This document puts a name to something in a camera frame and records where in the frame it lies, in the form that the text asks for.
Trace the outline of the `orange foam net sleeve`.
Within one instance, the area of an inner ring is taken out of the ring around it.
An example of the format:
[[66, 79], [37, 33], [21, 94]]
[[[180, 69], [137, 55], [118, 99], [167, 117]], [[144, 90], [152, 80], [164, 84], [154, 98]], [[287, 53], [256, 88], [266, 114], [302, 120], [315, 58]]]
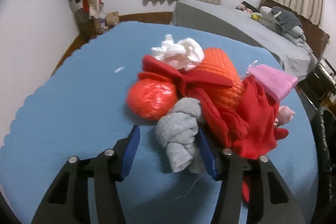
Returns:
[[206, 93], [215, 105], [235, 111], [245, 93], [245, 86], [234, 64], [220, 48], [207, 48], [203, 52], [205, 58], [197, 68], [226, 77], [233, 83], [231, 88], [207, 88]]

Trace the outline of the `red cloth garment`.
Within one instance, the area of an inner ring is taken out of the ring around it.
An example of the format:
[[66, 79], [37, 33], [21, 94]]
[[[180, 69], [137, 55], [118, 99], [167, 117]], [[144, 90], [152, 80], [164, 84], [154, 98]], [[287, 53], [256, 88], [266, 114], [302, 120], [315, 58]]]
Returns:
[[235, 111], [215, 105], [206, 93], [207, 88], [231, 88], [226, 77], [203, 71], [197, 67], [181, 72], [170, 65], [146, 55], [142, 60], [139, 79], [155, 79], [172, 83], [178, 100], [200, 100], [205, 124], [215, 139], [224, 147], [247, 159], [257, 159], [277, 147], [277, 142], [288, 136], [288, 130], [274, 128], [279, 103], [256, 82], [254, 76], [241, 79], [245, 86]]

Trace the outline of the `black lined trash bin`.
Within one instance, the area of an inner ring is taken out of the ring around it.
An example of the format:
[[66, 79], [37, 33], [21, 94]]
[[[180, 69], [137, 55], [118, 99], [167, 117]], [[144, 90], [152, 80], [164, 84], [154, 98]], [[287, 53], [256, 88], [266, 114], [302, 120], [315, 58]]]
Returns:
[[335, 116], [319, 108], [310, 121], [318, 160], [318, 193], [312, 223], [335, 223]]

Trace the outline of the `wooden headboard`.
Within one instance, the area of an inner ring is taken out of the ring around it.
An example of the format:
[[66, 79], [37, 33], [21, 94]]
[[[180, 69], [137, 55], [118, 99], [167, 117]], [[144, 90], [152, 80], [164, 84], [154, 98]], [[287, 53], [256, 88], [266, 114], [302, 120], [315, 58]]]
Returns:
[[280, 5], [279, 3], [272, 0], [261, 0], [259, 7], [267, 6], [273, 8], [274, 6], [279, 6], [286, 11], [292, 12], [300, 20], [303, 32], [306, 36], [307, 43], [311, 47], [315, 57], [320, 59], [323, 55], [323, 52], [329, 43], [330, 35], [319, 28], [318, 25], [314, 25], [310, 20], [304, 18], [302, 15], [294, 12], [292, 9], [287, 8], [286, 6]]

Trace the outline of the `brown paper bag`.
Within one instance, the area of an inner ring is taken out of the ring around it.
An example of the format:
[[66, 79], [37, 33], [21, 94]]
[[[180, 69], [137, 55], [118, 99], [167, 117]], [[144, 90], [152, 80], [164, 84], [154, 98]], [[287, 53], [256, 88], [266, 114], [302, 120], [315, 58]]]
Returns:
[[118, 12], [116, 11], [107, 13], [105, 17], [105, 22], [108, 28], [112, 28], [114, 26], [119, 25], [120, 18]]

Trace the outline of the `blue table cloth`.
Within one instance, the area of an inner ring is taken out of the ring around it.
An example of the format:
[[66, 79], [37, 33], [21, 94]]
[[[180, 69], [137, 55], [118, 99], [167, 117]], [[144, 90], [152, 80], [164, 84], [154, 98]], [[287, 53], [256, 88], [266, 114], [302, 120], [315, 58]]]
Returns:
[[154, 123], [125, 103], [142, 58], [167, 34], [221, 48], [239, 75], [254, 61], [280, 67], [263, 48], [176, 26], [124, 22], [92, 40], [25, 99], [5, 136], [1, 186], [22, 223], [32, 221], [69, 157], [96, 157], [134, 125], [141, 129], [141, 140], [130, 175], [117, 186], [127, 223], [210, 223], [221, 185], [206, 174], [172, 173]]

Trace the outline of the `red plastic bag ball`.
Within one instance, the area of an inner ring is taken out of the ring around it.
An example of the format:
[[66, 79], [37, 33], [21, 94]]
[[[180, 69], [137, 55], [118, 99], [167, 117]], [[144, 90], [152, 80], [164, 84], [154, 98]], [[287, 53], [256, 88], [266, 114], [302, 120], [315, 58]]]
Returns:
[[174, 84], [155, 79], [141, 79], [128, 91], [126, 104], [143, 119], [158, 121], [177, 103]]

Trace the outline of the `white tissue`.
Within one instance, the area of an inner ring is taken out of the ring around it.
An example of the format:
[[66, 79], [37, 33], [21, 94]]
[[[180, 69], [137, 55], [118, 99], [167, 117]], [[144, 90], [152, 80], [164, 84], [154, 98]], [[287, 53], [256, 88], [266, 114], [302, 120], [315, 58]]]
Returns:
[[167, 65], [183, 71], [198, 67], [205, 58], [203, 48], [192, 38], [174, 41], [171, 34], [166, 34], [160, 47], [152, 47], [151, 55]]

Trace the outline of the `pink sponge block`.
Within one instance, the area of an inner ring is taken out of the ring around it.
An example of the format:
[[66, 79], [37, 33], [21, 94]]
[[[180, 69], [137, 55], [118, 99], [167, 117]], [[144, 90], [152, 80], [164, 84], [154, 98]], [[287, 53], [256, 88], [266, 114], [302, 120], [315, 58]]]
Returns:
[[255, 63], [247, 68], [248, 75], [253, 75], [258, 82], [277, 102], [281, 102], [298, 84], [297, 77], [269, 65]]

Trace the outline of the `yellow toy on bed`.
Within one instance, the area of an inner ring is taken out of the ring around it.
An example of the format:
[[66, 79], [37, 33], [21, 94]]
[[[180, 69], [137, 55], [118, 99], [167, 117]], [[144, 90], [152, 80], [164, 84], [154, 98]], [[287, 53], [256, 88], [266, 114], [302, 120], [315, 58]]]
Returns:
[[258, 12], [253, 12], [253, 13], [251, 13], [251, 19], [259, 22], [260, 20], [263, 19], [263, 16]]

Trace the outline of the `black folding chair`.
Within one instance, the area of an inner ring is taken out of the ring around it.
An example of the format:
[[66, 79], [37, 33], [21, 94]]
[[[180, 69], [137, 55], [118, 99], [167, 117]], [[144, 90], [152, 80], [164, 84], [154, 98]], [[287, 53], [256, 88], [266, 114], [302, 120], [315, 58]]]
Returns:
[[325, 106], [326, 100], [335, 96], [335, 69], [327, 58], [321, 57], [306, 79], [298, 83], [297, 88], [316, 109]]

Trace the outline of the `grey sock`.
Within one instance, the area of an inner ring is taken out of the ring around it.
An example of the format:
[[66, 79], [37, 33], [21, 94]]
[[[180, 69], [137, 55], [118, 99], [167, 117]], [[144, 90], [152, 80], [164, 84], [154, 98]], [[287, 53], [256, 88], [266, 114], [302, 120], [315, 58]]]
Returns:
[[180, 99], [156, 125], [157, 141], [166, 149], [174, 173], [188, 169], [200, 174], [206, 171], [196, 136], [199, 125], [205, 124], [201, 102], [195, 98]]

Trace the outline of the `small pink sock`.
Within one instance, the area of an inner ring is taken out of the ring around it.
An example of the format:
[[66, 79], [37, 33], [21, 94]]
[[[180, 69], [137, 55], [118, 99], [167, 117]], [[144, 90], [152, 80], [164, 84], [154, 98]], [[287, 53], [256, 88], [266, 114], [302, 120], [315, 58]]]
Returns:
[[294, 115], [295, 112], [291, 110], [288, 106], [280, 106], [273, 124], [274, 128], [289, 123], [293, 119]]

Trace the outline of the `grey pillows and clothes pile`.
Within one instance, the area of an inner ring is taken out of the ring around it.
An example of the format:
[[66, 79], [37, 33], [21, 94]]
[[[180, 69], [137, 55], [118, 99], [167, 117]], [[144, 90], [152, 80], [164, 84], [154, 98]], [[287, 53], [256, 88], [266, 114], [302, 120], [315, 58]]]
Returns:
[[261, 6], [260, 23], [269, 28], [276, 34], [286, 38], [292, 44], [298, 47], [303, 47], [306, 43], [306, 36], [303, 31], [303, 26], [292, 12], [287, 11], [279, 6], [272, 8]]

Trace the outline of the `bed with grey sheet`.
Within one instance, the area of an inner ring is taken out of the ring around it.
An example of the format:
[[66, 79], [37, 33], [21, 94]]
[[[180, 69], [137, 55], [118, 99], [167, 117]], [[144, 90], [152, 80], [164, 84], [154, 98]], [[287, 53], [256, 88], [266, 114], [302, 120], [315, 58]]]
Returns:
[[171, 24], [225, 36], [270, 52], [286, 73], [302, 81], [318, 65], [318, 59], [305, 43], [295, 46], [240, 10], [195, 0], [175, 4]]

